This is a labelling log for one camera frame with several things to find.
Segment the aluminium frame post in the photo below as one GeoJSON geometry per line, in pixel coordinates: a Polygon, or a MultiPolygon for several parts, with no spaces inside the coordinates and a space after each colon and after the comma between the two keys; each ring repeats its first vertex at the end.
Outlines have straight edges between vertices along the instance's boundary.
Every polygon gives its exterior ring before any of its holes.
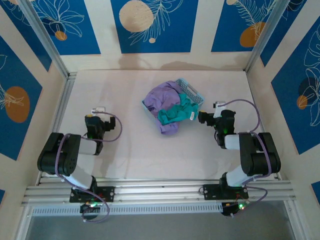
{"type": "Polygon", "coordinates": [[[41,19],[33,8],[31,2],[29,0],[17,0],[17,2],[25,18],[29,22],[41,44],[52,59],[55,67],[57,68],[59,73],[67,80],[70,73],[63,63],[57,48],[55,47],[50,35],[48,34],[41,19]]]}
{"type": "Polygon", "coordinates": [[[262,51],[272,36],[275,28],[277,27],[283,13],[285,12],[290,0],[277,0],[275,6],[271,11],[268,20],[251,52],[250,58],[244,69],[246,74],[249,74],[255,65],[256,61],[260,58],[262,51]]]}

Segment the black controller board green light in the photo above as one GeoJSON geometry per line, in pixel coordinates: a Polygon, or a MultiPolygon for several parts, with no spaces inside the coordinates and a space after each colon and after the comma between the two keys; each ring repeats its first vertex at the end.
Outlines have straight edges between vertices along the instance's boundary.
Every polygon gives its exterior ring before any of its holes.
{"type": "Polygon", "coordinates": [[[101,206],[96,203],[84,203],[80,206],[79,212],[81,214],[91,214],[91,213],[99,213],[101,211],[101,206]]]}
{"type": "Polygon", "coordinates": [[[221,214],[225,217],[234,217],[243,211],[248,205],[250,201],[235,201],[235,202],[222,202],[222,212],[221,214]]]}

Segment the purple t-shirt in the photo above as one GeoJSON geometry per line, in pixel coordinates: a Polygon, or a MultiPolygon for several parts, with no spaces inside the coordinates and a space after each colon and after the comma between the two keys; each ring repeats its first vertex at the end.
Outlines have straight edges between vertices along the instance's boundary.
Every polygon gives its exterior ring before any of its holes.
{"type": "Polygon", "coordinates": [[[178,132],[179,123],[173,122],[166,125],[158,119],[160,110],[169,110],[174,105],[180,104],[180,96],[182,94],[181,87],[175,81],[166,81],[153,88],[143,100],[143,104],[152,115],[155,125],[162,135],[170,136],[178,132]]]}

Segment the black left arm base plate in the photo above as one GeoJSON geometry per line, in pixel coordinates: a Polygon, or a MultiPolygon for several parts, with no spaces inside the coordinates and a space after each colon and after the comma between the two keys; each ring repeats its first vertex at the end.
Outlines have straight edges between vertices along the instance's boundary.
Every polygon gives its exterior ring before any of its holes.
{"type": "MultiPolygon", "coordinates": [[[[104,199],[107,203],[112,203],[114,201],[114,197],[115,197],[114,186],[97,186],[97,187],[94,187],[93,189],[90,189],[90,191],[98,195],[102,199],[104,199]]],[[[82,190],[72,188],[70,197],[69,197],[69,202],[84,204],[84,203],[92,203],[92,202],[101,203],[102,201],[96,196],[93,196],[82,190]]]]}

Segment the teal t-shirt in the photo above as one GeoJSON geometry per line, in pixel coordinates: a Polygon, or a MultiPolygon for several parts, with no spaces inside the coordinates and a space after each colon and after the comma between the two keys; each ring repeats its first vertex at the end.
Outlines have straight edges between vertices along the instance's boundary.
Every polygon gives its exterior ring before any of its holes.
{"type": "Polygon", "coordinates": [[[199,105],[192,102],[186,94],[181,93],[178,95],[180,102],[174,104],[168,110],[161,109],[158,112],[157,119],[162,125],[177,123],[184,120],[193,121],[199,112],[199,105]]]}

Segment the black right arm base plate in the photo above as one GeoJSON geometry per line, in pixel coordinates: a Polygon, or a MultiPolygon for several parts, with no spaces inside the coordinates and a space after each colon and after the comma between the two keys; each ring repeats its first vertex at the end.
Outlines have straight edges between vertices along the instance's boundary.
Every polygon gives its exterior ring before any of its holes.
{"type": "Polygon", "coordinates": [[[222,186],[220,184],[204,184],[203,193],[205,200],[247,200],[249,195],[243,187],[222,186]]]}

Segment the light blue plastic basket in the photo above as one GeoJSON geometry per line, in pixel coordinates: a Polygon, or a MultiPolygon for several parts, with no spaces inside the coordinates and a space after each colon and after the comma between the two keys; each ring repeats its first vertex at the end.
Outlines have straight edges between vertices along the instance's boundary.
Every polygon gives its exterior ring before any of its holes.
{"type": "Polygon", "coordinates": [[[164,83],[161,83],[157,87],[153,88],[145,97],[145,99],[142,101],[142,106],[146,112],[147,115],[149,115],[150,118],[158,119],[158,112],[162,109],[164,100],[160,101],[160,106],[154,97],[160,96],[161,99],[169,99],[169,106],[172,107],[173,99],[171,95],[174,97],[178,94],[186,94],[187,97],[193,102],[198,104],[198,109],[200,109],[205,101],[205,98],[197,92],[185,79],[178,78],[175,81],[166,81],[164,83]]]}

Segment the aluminium mounting rail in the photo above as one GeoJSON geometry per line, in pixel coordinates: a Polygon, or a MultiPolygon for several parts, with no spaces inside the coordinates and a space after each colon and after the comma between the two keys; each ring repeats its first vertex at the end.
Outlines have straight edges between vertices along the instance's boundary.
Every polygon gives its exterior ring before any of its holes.
{"type": "MultiPolygon", "coordinates": [[[[173,204],[203,203],[199,193],[205,184],[217,184],[218,180],[129,180],[97,178],[101,187],[114,187],[114,204],[173,204]]],[[[288,180],[257,180],[249,183],[250,201],[258,200],[264,190],[266,201],[295,200],[296,195],[288,180]]],[[[68,204],[71,186],[57,177],[42,177],[37,186],[28,186],[22,198],[23,206],[48,206],[68,204]]]]}

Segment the aluminium side rail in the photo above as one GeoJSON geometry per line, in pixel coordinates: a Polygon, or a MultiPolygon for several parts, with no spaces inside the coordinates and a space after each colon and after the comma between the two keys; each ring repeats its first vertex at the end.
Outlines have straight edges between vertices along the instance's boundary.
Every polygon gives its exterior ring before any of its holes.
{"type": "Polygon", "coordinates": [[[55,133],[60,130],[76,77],[77,72],[70,73],[64,84],[58,105],[56,107],[51,132],[48,134],[48,137],[51,135],[51,133],[55,133]]]}

